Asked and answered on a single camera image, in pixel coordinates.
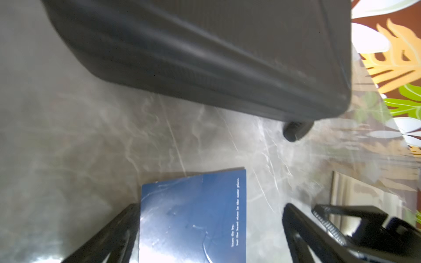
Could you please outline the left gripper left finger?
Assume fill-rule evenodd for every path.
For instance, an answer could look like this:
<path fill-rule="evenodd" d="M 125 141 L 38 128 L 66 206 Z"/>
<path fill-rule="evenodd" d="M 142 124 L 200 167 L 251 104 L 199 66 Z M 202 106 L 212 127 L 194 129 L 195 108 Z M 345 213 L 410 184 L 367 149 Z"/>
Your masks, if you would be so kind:
<path fill-rule="evenodd" d="M 130 204 L 78 250 L 65 263 L 128 263 L 137 239 L 140 205 Z"/>

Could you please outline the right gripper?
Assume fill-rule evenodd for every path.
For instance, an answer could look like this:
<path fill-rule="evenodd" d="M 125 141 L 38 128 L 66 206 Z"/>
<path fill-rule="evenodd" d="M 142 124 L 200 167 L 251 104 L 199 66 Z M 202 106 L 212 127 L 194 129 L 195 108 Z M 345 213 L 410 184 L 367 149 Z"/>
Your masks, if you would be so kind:
<path fill-rule="evenodd" d="M 419 263 L 421 232 L 394 217 L 384 227 L 388 214 L 375 206 L 315 205 L 313 215 L 328 233 L 357 258 L 369 263 Z M 344 234 L 329 220 L 330 215 L 361 219 L 356 230 Z"/>

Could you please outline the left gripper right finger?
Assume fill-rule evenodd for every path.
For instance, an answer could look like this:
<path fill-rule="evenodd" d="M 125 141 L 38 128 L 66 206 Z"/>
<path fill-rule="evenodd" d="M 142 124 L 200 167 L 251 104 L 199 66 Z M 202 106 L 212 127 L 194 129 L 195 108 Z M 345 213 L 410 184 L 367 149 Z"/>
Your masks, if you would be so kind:
<path fill-rule="evenodd" d="M 323 263 L 359 261 L 291 203 L 284 207 L 282 224 L 294 263 L 313 263 L 311 252 Z"/>

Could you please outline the white photo album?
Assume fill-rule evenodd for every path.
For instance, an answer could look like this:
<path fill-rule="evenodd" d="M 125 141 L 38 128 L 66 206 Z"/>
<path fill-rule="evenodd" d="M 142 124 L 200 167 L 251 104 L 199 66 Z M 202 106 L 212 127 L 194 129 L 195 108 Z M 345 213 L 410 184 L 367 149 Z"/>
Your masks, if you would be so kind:
<path fill-rule="evenodd" d="M 391 218 L 403 218 L 403 201 L 350 176 L 333 172 L 330 204 L 333 206 L 375 206 L 387 213 L 384 226 Z"/>

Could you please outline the dark blue booklet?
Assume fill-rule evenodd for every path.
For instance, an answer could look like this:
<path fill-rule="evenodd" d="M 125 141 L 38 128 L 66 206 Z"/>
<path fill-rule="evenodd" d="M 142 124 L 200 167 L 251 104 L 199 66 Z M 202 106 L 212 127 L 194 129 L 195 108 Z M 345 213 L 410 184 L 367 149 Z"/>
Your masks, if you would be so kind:
<path fill-rule="evenodd" d="M 246 170 L 144 184 L 139 226 L 141 263 L 246 262 Z"/>

